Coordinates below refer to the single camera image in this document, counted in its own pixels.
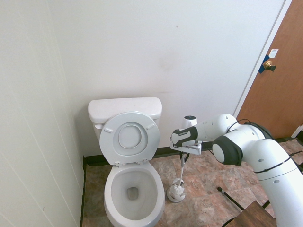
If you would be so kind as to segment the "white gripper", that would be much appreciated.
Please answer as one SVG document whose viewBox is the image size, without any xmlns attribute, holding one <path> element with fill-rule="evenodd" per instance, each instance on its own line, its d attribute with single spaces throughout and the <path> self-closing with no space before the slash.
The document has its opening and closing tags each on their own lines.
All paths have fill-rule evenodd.
<svg viewBox="0 0 303 227">
<path fill-rule="evenodd" d="M 183 152 L 186 153 L 185 162 L 189 159 L 190 154 L 200 155 L 202 151 L 202 141 L 188 141 L 187 146 L 176 147 L 173 143 L 170 143 L 170 148 L 180 151 L 179 156 L 182 160 Z"/>
</svg>

